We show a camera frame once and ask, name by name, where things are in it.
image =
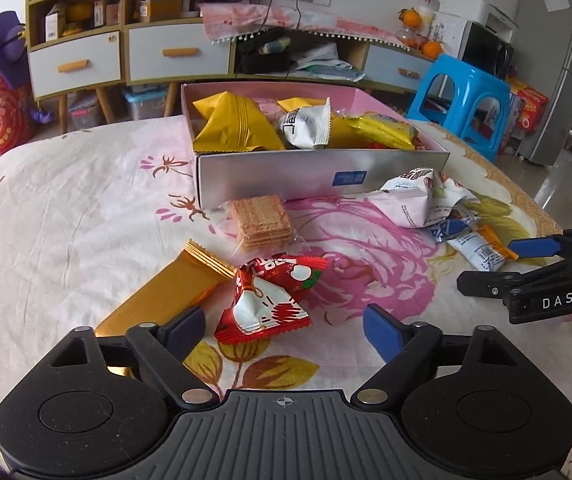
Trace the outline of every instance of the red bucket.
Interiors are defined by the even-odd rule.
[[[13,90],[0,77],[0,155],[28,142],[35,134],[32,105],[29,84]]]

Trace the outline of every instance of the drawer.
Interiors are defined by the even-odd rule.
[[[210,43],[202,23],[128,30],[128,82],[184,75],[227,74],[230,43]]]
[[[118,32],[47,46],[29,59],[37,98],[121,79]]]
[[[367,80],[416,91],[431,66],[432,62],[399,50],[370,45],[364,72]]]

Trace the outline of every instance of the white snack packet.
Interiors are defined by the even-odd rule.
[[[441,222],[460,202],[478,202],[451,178],[431,168],[416,168],[387,181],[368,199],[394,224],[420,228]]]
[[[297,108],[279,120],[286,140],[302,150],[323,147],[330,140],[330,98],[323,106]]]
[[[495,251],[492,245],[477,231],[464,231],[456,238],[447,240],[446,243],[461,253],[475,270],[495,272],[495,270],[501,269],[506,262],[504,257]]]

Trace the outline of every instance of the cracker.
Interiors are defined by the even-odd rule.
[[[233,200],[231,213],[245,249],[282,246],[293,239],[290,218],[276,195]]]

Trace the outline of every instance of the orange fruit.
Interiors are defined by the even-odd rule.
[[[427,41],[421,46],[421,53],[431,59],[437,59],[443,51],[439,41]]]
[[[402,9],[399,12],[399,19],[406,27],[419,28],[421,27],[421,14],[415,9]]]

